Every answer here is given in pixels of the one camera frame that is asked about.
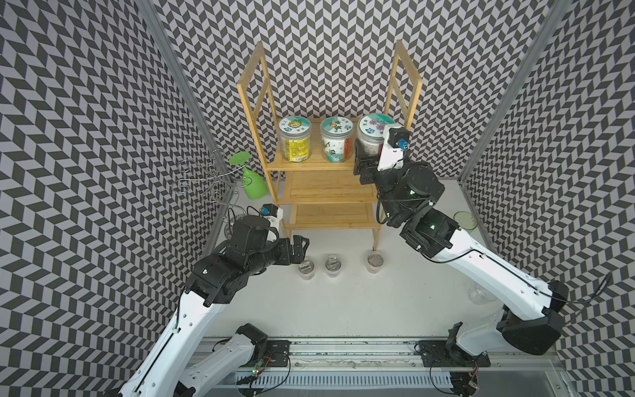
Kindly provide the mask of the jar with strawberry lid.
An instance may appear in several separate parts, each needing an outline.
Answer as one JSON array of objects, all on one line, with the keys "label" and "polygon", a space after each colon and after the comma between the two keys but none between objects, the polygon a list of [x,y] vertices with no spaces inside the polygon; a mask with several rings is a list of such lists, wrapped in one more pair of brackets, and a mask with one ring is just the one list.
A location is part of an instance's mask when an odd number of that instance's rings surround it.
[{"label": "jar with strawberry lid", "polygon": [[347,117],[329,117],[321,122],[322,153],[326,161],[341,163],[352,155],[354,123]]}]

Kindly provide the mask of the sunflower seed jar yellow label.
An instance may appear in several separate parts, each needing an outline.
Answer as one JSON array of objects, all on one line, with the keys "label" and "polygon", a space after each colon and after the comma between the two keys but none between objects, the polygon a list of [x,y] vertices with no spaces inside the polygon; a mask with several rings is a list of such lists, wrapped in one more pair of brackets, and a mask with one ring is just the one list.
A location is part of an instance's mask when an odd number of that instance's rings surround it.
[{"label": "sunflower seed jar yellow label", "polygon": [[311,122],[305,117],[288,116],[279,121],[279,143],[284,159],[303,162],[310,157],[311,130]]}]

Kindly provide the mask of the jar with pink flower lid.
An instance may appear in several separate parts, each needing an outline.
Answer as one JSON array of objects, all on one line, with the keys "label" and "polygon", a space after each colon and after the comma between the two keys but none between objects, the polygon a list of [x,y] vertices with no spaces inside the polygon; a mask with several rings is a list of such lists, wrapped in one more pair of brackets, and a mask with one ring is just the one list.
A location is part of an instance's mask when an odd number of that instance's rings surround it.
[{"label": "jar with pink flower lid", "polygon": [[357,124],[357,139],[367,155],[380,155],[384,145],[384,133],[395,121],[381,113],[364,116]]}]

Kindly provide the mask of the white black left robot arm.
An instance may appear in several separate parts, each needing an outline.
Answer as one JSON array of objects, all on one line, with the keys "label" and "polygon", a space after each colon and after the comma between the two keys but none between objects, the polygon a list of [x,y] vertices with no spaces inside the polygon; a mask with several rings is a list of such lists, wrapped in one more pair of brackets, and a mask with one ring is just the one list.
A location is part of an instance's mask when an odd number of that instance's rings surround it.
[{"label": "white black left robot arm", "polygon": [[246,215],[231,236],[199,260],[186,281],[177,309],[140,367],[108,396],[204,396],[239,367],[264,356],[267,335],[252,324],[239,327],[216,352],[190,359],[216,317],[249,279],[269,266],[302,263],[309,239],[279,233],[282,218]]}]

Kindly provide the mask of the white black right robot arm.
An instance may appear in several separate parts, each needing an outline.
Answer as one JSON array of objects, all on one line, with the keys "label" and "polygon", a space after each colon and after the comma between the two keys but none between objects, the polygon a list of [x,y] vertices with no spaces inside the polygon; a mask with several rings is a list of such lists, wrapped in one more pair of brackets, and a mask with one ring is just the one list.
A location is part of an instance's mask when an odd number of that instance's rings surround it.
[{"label": "white black right robot arm", "polygon": [[489,317],[455,324],[446,350],[470,357],[505,346],[535,356],[547,352],[562,335],[561,311],[569,289],[512,266],[437,210],[445,186],[428,163],[407,161],[385,170],[379,165],[377,155],[357,153],[353,173],[363,185],[375,185],[385,212],[382,223],[398,228],[401,238],[428,261],[460,271],[502,304]]}]

